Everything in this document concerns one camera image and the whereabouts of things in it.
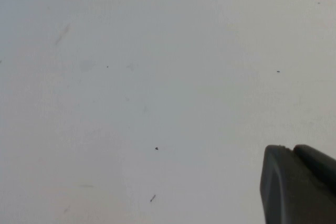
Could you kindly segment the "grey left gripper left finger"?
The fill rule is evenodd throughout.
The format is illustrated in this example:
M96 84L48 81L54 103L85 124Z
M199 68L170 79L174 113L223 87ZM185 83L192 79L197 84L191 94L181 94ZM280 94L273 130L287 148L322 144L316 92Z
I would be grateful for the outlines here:
M265 148L260 195L266 223L335 223L335 194L293 149Z

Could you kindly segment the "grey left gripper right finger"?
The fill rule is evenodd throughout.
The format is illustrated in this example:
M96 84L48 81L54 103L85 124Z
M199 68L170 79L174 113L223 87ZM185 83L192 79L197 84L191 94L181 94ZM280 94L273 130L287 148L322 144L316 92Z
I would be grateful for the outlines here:
M309 145L296 145L293 152L335 194L335 159Z

